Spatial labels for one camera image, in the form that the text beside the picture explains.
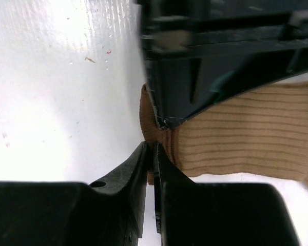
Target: beige knit fabric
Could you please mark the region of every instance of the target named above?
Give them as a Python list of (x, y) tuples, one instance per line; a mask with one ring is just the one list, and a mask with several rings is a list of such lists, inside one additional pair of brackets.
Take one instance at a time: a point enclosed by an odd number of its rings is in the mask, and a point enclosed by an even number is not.
[[(147, 140), (152, 130), (141, 122)], [(308, 83), (247, 92), (207, 109), (175, 135), (178, 151), (170, 160), (188, 176), (247, 172), (308, 185)]]

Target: white surface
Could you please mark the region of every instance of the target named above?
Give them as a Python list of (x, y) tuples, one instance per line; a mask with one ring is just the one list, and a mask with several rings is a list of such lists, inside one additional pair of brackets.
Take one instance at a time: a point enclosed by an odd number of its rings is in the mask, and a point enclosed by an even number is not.
[[(129, 0), (0, 0), (0, 180), (91, 182), (142, 141), (136, 10)], [(249, 174), (196, 180), (273, 183), (308, 245), (300, 184)], [(149, 187), (140, 246), (161, 245), (153, 208)]]

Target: small hole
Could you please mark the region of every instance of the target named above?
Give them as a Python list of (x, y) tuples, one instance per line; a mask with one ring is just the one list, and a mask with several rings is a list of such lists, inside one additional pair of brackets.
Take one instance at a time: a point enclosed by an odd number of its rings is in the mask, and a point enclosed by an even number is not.
[(95, 181), (93, 183), (90, 184), (90, 187), (93, 187), (93, 188), (99, 188), (99, 187), (104, 187), (106, 185), (105, 182), (102, 182), (102, 181)]

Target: tan ribbed fabric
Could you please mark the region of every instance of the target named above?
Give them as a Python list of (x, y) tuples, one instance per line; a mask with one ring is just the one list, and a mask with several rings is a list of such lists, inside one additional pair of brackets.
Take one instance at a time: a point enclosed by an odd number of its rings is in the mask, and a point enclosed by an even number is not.
[[(308, 186), (308, 83), (247, 92), (211, 107), (173, 135), (157, 130), (153, 110), (145, 110), (144, 101), (150, 104), (145, 88), (140, 115), (145, 139), (163, 142), (170, 160), (186, 175), (247, 172)], [(164, 141), (167, 135), (169, 142)]]

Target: black plastic bracket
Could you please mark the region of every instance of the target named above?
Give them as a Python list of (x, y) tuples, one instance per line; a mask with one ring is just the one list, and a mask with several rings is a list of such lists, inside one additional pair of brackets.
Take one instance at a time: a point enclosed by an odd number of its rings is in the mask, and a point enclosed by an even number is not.
[(0, 246), (136, 246), (152, 154), (133, 154), (90, 186), (0, 182)]
[(277, 190), (264, 183), (194, 183), (157, 144), (154, 157), (157, 230), (168, 245), (297, 246)]
[(161, 129), (308, 72), (308, 0), (138, 3), (147, 89)]

